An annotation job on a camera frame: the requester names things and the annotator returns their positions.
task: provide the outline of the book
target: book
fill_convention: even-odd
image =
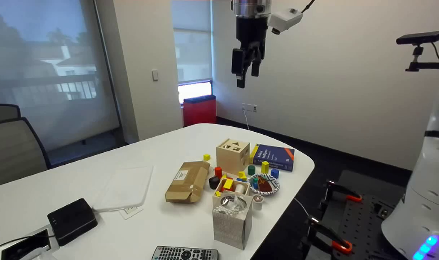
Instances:
[[[250,163],[261,166],[267,161],[271,168],[293,171],[295,150],[284,147],[257,144],[250,154]]]

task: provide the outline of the power outlet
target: power outlet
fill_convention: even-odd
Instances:
[[[245,109],[246,111],[255,112],[255,113],[258,111],[258,106],[252,104],[242,103],[242,108]]]

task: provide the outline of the red trash bin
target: red trash bin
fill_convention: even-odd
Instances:
[[[216,124],[216,96],[207,95],[184,99],[184,126],[211,123]]]

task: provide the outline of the cable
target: cable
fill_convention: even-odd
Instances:
[[[314,1],[315,0],[311,0],[310,3],[301,11],[301,13],[304,13],[305,10],[308,10],[311,7],[311,5],[314,3]]]
[[[247,128],[250,130],[250,127],[248,125],[247,113],[245,112],[245,108],[242,108],[242,110],[243,110],[243,114],[245,115],[245,120],[247,122]]]
[[[18,241],[18,240],[23,240],[23,239],[26,239],[26,238],[30,238],[30,237],[44,237],[44,238],[51,238],[51,237],[55,237],[56,235],[50,235],[50,236],[44,236],[44,235],[28,235],[27,237],[20,237],[20,238],[16,238],[16,239],[13,239],[13,240],[10,240],[10,241],[8,241],[8,242],[5,242],[5,243],[2,243],[1,245],[0,245],[0,247],[2,247],[2,246],[4,246],[4,245],[6,245],[6,244],[9,244],[9,243],[11,243],[11,242],[14,242],[14,241]]]
[[[306,210],[306,208],[303,206],[303,204],[301,204],[301,202],[298,201],[297,198],[293,198],[293,199],[297,201],[297,203],[303,208],[303,210],[304,210],[304,212],[306,213],[306,215],[309,216],[309,213],[307,212],[307,210]]]
[[[437,56],[437,58],[439,59],[439,53],[437,52],[436,45],[435,45],[434,43],[431,43],[431,44],[433,45],[433,47],[434,47],[434,51],[436,52],[436,56]]]

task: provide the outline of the office chair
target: office chair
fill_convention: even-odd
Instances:
[[[0,121],[20,118],[19,106],[13,104],[0,104]]]
[[[50,168],[46,151],[25,117],[0,121],[0,185]]]

